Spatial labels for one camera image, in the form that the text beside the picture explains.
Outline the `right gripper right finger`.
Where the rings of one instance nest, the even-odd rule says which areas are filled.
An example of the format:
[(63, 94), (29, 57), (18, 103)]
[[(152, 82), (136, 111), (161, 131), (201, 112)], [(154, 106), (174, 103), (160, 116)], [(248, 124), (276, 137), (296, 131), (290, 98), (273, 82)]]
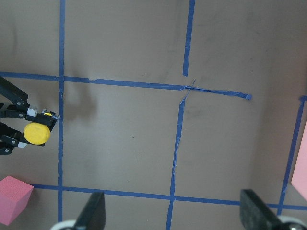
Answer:
[(240, 220), (246, 230), (284, 230), (284, 224), (251, 189), (240, 191)]

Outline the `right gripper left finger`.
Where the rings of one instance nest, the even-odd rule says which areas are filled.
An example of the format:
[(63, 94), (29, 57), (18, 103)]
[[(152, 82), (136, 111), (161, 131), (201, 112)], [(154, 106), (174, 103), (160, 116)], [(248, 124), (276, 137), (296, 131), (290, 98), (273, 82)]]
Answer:
[(103, 230), (106, 224), (105, 196), (94, 192), (74, 224), (75, 230)]

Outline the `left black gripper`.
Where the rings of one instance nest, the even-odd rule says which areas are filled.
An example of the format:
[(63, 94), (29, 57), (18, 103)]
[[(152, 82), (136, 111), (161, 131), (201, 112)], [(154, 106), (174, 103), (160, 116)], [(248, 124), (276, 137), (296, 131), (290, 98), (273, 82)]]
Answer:
[[(5, 78), (0, 78), (0, 94), (11, 103), (0, 103), (0, 117), (4, 118), (25, 118), (27, 121), (46, 125), (51, 132), (60, 116), (48, 110), (36, 114), (27, 115), (30, 104), (27, 102), (28, 94), (10, 83)], [(14, 148), (24, 148), (28, 142), (22, 132), (15, 130), (4, 123), (0, 124), (0, 154), (9, 155)]]

